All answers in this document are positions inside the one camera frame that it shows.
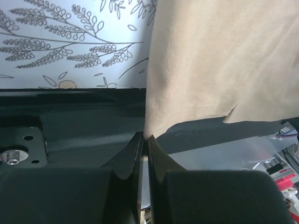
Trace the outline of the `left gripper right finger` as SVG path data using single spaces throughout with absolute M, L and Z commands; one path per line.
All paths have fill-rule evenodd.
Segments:
M 147 140 L 154 224 L 291 224 L 274 181 L 260 171 L 188 171 Z

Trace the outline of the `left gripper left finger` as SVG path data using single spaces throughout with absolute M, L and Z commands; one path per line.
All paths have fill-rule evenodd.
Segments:
M 143 136 L 99 168 L 21 168 L 0 177 L 3 224 L 137 224 Z

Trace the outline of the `beige t shirt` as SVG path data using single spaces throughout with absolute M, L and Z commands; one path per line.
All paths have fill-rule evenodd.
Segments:
M 298 115 L 298 1 L 158 1 L 145 138 L 199 119 L 272 122 Z

